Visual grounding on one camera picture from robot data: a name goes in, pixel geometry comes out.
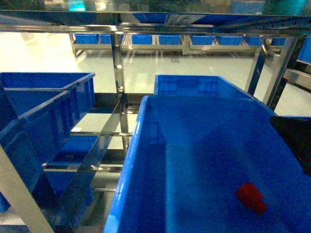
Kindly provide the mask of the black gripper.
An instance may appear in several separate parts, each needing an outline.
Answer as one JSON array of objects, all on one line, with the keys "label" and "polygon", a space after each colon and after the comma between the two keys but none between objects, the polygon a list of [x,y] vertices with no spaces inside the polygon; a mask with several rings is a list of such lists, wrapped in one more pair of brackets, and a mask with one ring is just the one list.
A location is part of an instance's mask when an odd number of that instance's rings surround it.
[{"label": "black gripper", "polygon": [[272,116],[270,124],[283,138],[305,174],[311,172],[311,118]]}]

